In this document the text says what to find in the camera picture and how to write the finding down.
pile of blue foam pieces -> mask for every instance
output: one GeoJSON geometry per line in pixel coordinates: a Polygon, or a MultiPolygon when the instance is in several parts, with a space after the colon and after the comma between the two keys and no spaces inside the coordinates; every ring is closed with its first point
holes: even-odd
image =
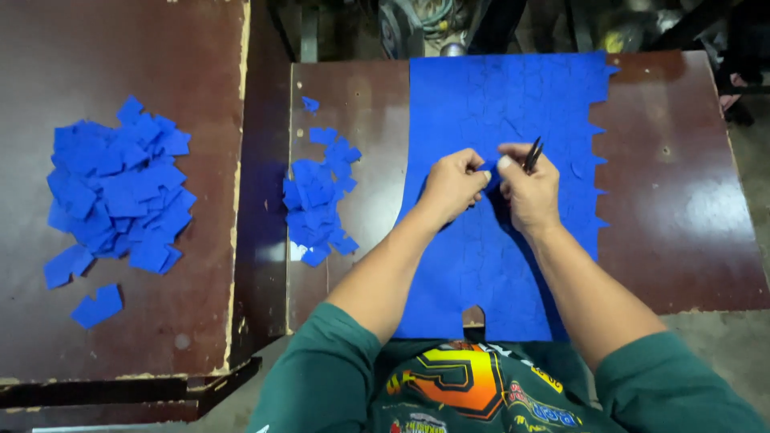
{"type": "Polygon", "coordinates": [[[193,218],[196,197],[174,163],[189,154],[190,135],[142,110],[130,96],[119,128],[81,120],[55,130],[48,223],[77,244],[45,265],[48,289],[81,276],[97,258],[130,252],[129,266],[165,274],[182,256],[172,244],[193,218]]]}
{"type": "Polygon", "coordinates": [[[291,165],[293,180],[283,180],[283,202],[289,209],[289,239],[307,248],[302,261],[316,267],[331,254],[329,244],[342,255],[358,248],[342,229],[337,202],[357,185],[350,164],[361,158],[348,140],[333,128],[310,128],[310,142],[326,145],[324,161],[300,159],[291,165]]]}

tweezers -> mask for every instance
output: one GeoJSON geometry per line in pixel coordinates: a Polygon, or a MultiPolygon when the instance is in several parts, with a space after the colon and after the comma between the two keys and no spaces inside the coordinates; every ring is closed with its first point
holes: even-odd
{"type": "Polygon", "coordinates": [[[543,153],[543,146],[545,143],[541,143],[540,147],[537,147],[537,144],[540,142],[540,137],[538,137],[534,143],[532,144],[532,149],[530,149],[529,153],[527,154],[527,158],[524,160],[524,172],[526,174],[532,174],[532,169],[534,168],[535,163],[537,162],[537,158],[540,157],[540,154],[543,153]]]}

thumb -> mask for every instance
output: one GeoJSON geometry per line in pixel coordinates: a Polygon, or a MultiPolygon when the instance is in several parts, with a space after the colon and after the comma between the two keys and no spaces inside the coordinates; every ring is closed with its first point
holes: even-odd
{"type": "Polygon", "coordinates": [[[512,183],[516,183],[518,180],[527,177],[524,169],[522,169],[521,166],[508,155],[503,155],[497,161],[497,172],[503,180],[508,180],[512,183]]]}
{"type": "Polygon", "coordinates": [[[492,179],[492,173],[489,170],[476,171],[468,175],[470,184],[474,187],[474,194],[483,190],[492,179]]]}

